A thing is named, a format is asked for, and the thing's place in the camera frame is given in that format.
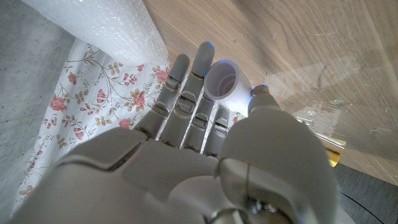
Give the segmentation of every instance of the pink flower pattern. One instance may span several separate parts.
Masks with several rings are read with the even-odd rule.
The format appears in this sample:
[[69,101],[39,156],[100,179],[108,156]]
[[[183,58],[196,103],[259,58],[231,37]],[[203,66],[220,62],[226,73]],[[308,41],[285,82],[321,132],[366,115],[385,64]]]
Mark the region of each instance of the pink flower pattern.
[[76,75],[75,74],[70,72],[69,75],[68,75],[68,79],[73,85],[76,85]]
[[50,107],[55,111],[64,111],[67,108],[67,106],[65,106],[65,100],[59,96],[55,96],[51,99]]
[[138,70],[138,72],[141,72],[141,71],[142,71],[142,69],[144,69],[144,65],[138,65],[138,66],[137,66],[137,70]]

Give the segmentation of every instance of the wood grain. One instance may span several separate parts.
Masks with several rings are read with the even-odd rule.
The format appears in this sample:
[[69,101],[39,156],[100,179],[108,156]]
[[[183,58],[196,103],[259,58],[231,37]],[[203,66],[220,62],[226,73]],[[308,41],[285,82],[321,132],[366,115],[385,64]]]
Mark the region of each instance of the wood grain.
[[206,40],[315,132],[340,162],[398,185],[398,2],[145,0],[170,59]]

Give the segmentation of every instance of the white curtain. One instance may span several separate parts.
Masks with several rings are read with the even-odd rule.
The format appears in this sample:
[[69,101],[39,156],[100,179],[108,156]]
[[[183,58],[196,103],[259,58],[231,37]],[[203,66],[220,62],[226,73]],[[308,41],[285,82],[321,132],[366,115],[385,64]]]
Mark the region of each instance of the white curtain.
[[[16,189],[12,214],[34,194],[45,171],[75,146],[115,127],[132,129],[154,105],[169,72],[168,63],[125,65],[76,39],[44,114],[27,175]],[[231,126],[243,116],[231,113],[229,118]]]
[[167,50],[141,0],[22,0],[125,65],[165,62]]

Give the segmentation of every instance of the robotic hand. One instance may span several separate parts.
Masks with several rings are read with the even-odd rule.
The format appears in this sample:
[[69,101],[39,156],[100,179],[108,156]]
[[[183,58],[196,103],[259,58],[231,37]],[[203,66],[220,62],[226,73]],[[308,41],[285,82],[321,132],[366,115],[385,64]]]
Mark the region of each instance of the robotic hand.
[[115,128],[76,147],[10,223],[334,223],[338,191],[325,148],[267,86],[252,89],[248,118],[228,135],[228,111],[219,109],[199,153],[213,101],[198,98],[213,56],[211,43],[199,47],[177,98],[189,66],[179,55],[133,130]]

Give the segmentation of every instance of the robot finger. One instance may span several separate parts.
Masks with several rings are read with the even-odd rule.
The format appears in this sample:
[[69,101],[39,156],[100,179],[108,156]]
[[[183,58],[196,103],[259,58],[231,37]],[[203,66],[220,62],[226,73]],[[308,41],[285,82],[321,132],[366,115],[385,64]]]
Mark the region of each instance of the robot finger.
[[156,138],[163,122],[169,116],[181,86],[187,73],[190,60],[185,54],[180,54],[167,77],[165,85],[152,109],[134,127],[145,133],[148,138]]
[[173,147],[180,147],[193,111],[198,103],[204,78],[210,69],[214,53],[211,42],[204,42],[199,46],[193,61],[192,71],[160,136],[160,141],[163,143]]

